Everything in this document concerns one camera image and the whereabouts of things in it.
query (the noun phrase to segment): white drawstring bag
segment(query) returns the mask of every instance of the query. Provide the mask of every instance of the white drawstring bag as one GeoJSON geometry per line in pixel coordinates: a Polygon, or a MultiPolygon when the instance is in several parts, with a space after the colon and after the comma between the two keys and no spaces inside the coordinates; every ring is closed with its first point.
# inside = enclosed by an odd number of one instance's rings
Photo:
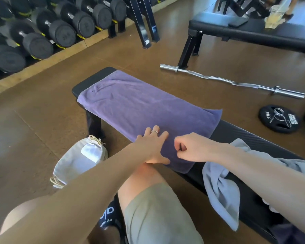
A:
{"type": "Polygon", "coordinates": [[[90,135],[75,143],[57,162],[50,181],[56,188],[63,188],[80,174],[106,160],[108,153],[101,139],[90,135]]]}

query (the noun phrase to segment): smartphone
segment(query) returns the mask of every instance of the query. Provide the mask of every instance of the smartphone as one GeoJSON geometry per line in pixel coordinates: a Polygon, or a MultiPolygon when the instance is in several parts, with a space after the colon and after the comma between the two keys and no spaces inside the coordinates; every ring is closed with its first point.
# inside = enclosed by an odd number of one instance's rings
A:
{"type": "Polygon", "coordinates": [[[229,27],[239,28],[248,22],[248,19],[238,19],[228,24],[229,27]]]}

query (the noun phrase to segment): shorts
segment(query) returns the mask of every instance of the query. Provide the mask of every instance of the shorts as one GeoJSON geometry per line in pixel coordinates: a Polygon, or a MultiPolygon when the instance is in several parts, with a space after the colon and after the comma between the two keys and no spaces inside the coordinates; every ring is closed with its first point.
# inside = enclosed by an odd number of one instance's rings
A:
{"type": "Polygon", "coordinates": [[[166,183],[139,193],[124,212],[129,244],[202,244],[191,217],[166,183]]]}

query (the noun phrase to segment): bench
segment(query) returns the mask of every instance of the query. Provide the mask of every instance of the bench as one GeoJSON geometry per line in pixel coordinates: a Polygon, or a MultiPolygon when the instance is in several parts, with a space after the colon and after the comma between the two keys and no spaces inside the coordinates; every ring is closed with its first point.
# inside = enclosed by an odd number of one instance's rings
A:
{"type": "Polygon", "coordinates": [[[264,20],[248,19],[244,25],[233,28],[228,24],[247,18],[201,12],[189,22],[188,39],[184,46],[178,66],[187,67],[191,57],[197,56],[203,34],[247,43],[265,45],[305,53],[305,26],[283,23],[276,29],[265,29],[264,20]]]}
{"type": "MultiPolygon", "coordinates": [[[[114,71],[116,71],[115,68],[108,67],[95,73],[91,77],[74,86],[72,89],[73,95],[78,98],[83,90],[86,90],[96,82],[104,79],[114,71]]],[[[105,135],[101,128],[101,119],[88,111],[86,111],[86,118],[89,134],[92,134],[97,138],[104,138],[105,135]]],[[[266,152],[273,157],[302,159],[301,157],[293,154],[288,150],[285,150],[280,146],[277,146],[223,120],[220,120],[218,126],[211,136],[212,140],[223,143],[231,143],[237,138],[243,139],[251,149],[266,152]]],[[[201,192],[207,194],[202,178],[203,166],[204,163],[195,163],[195,165],[187,174],[178,174],[197,189],[199,189],[201,192]]],[[[269,228],[273,225],[283,223],[283,217],[280,214],[272,213],[268,206],[262,202],[262,199],[235,175],[229,173],[226,178],[236,182],[240,189],[240,220],[255,230],[258,234],[263,236],[265,239],[267,239],[269,242],[277,243],[276,239],[269,231],[269,228]]]]}

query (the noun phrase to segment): purple towel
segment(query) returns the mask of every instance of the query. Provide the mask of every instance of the purple towel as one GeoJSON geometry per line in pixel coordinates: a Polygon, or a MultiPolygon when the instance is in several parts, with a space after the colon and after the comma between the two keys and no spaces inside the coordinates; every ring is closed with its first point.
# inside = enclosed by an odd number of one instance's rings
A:
{"type": "Polygon", "coordinates": [[[77,101],[132,142],[146,127],[167,130],[161,154],[171,161],[168,167],[180,173],[194,163],[177,157],[174,138],[191,132],[209,138],[221,116],[221,110],[199,108],[119,70],[84,90],[77,101]]]}

